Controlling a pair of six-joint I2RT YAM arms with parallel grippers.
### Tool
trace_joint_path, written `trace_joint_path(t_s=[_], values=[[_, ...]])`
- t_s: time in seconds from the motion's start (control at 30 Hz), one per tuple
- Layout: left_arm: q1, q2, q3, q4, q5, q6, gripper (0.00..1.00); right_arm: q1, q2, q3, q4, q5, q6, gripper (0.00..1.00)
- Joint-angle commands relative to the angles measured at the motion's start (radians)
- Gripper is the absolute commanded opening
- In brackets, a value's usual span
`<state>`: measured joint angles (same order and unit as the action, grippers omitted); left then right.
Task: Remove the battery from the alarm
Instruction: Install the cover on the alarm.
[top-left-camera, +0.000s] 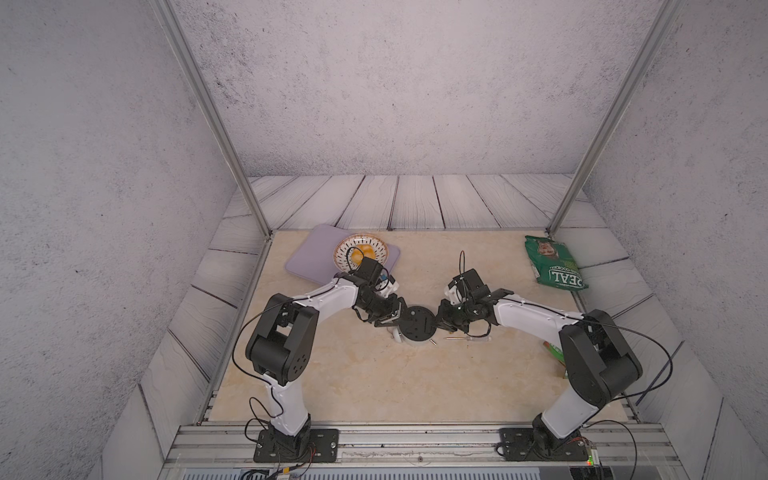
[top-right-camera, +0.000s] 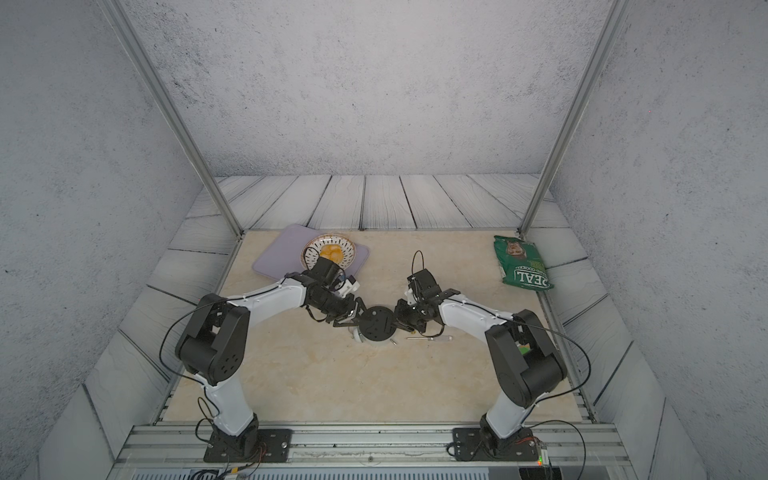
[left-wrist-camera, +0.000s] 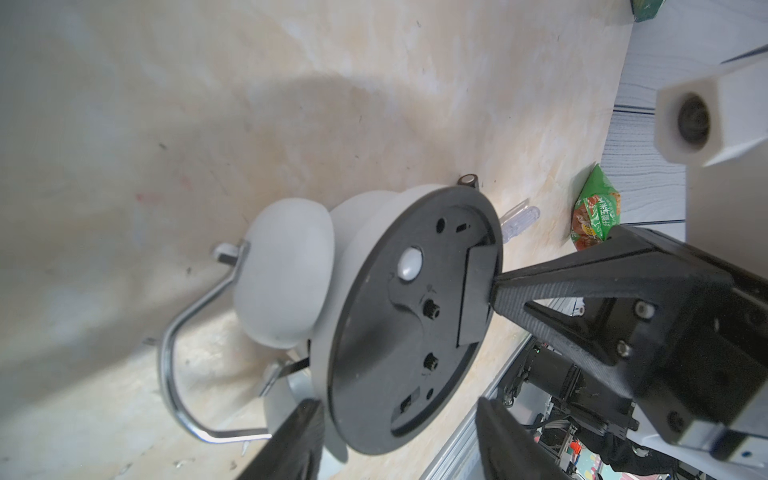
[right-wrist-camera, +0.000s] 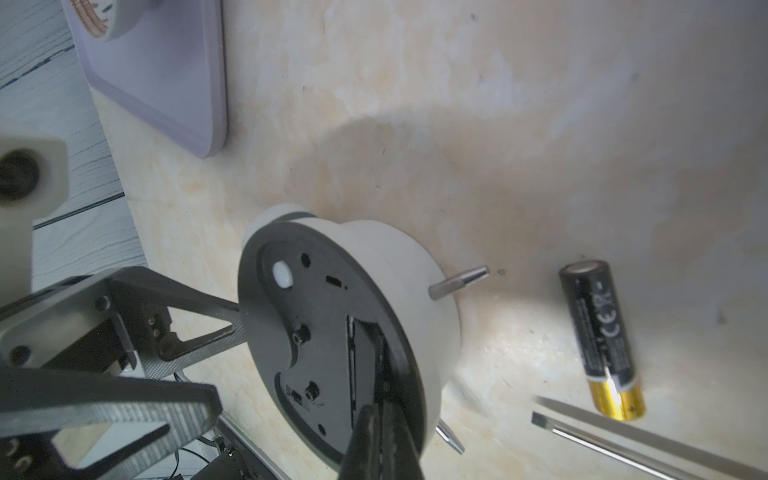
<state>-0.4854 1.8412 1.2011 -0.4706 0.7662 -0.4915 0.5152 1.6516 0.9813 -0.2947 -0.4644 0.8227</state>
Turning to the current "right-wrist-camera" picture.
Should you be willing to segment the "black round alarm clock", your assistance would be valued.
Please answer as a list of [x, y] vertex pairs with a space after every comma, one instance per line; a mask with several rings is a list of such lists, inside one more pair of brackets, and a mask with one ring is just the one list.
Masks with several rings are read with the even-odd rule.
[[373, 220], [336, 223], [295, 204], [258, 214], [238, 268], [245, 339], [294, 432], [340, 469], [372, 408], [421, 455], [440, 430], [461, 352], [456, 293], [485, 266], [446, 275], [416, 240]]

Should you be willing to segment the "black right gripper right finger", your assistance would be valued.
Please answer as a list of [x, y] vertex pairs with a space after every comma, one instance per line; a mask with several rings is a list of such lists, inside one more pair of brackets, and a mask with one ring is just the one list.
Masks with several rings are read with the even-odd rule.
[[405, 415], [397, 403], [390, 401], [386, 401], [382, 409], [381, 478], [424, 479]]

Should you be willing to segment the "black gold AA battery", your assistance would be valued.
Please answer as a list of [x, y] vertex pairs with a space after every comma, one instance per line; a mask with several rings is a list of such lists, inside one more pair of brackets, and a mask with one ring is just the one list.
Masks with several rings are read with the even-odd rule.
[[595, 408], [617, 421], [641, 418], [645, 402], [609, 264], [582, 260], [561, 268], [559, 279]]

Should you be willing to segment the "small screwdriver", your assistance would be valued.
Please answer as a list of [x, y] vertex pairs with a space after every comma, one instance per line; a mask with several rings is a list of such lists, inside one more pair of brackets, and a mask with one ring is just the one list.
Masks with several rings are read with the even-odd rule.
[[700, 479], [704, 471], [728, 479], [765, 479], [763, 469], [611, 420], [564, 402], [533, 398], [531, 423], [656, 479]]

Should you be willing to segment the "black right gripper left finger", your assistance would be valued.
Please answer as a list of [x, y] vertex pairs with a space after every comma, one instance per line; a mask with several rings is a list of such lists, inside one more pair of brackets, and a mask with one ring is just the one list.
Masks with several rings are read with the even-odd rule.
[[340, 466], [339, 480], [377, 480], [380, 478], [380, 407], [364, 406]]

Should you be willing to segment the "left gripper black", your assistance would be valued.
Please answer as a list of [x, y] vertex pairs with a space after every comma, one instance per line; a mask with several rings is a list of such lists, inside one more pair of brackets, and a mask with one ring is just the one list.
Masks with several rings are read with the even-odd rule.
[[[178, 313], [223, 326], [183, 339]], [[238, 304], [146, 267], [70, 277], [2, 307], [1, 451], [16, 445], [21, 455], [2, 478], [134, 478], [211, 430], [222, 413], [212, 385], [149, 379], [244, 342]], [[148, 379], [111, 376], [143, 373]], [[68, 466], [48, 439], [121, 423], [157, 427], [83, 469]]]

